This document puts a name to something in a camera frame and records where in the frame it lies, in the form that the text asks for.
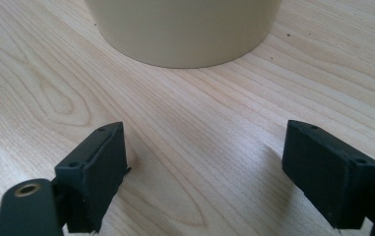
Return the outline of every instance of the black mount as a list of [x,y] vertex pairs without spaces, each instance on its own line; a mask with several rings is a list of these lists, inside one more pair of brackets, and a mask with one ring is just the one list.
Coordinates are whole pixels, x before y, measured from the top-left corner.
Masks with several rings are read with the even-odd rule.
[[55,166],[52,181],[33,179],[8,190],[0,206],[0,236],[98,232],[128,173],[122,122],[96,129]]
[[282,169],[328,222],[375,236],[375,160],[317,126],[288,121]]

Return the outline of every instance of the wood grain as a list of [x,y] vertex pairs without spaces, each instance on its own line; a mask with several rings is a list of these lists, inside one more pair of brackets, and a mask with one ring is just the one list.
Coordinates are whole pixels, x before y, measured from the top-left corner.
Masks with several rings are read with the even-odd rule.
[[83,0],[0,0],[0,199],[122,120],[100,235],[340,235],[281,170],[289,119],[375,158],[375,1],[284,0],[251,53],[174,70],[114,50]]

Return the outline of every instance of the black plastic block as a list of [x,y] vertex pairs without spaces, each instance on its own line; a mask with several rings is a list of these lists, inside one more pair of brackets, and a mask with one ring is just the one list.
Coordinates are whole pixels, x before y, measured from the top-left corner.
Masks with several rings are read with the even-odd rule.
[[58,188],[70,195],[70,232],[99,231],[127,168],[122,122],[98,128],[55,166]]
[[362,226],[374,159],[316,126],[288,121],[282,169],[333,227]]

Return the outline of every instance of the beige cup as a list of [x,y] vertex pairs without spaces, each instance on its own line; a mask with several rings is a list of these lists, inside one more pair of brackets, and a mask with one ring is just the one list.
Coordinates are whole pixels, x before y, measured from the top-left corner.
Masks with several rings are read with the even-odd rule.
[[214,66],[254,49],[281,0],[86,0],[101,34],[123,54],[169,68]]

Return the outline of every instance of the wooden table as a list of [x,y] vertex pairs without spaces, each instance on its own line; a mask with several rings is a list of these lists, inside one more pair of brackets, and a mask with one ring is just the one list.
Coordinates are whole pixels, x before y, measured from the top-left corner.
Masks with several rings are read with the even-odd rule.
[[375,158],[375,1],[284,0],[251,53],[174,70],[114,50],[83,0],[0,0],[0,199],[123,121],[100,235],[340,235],[281,170],[289,119]]

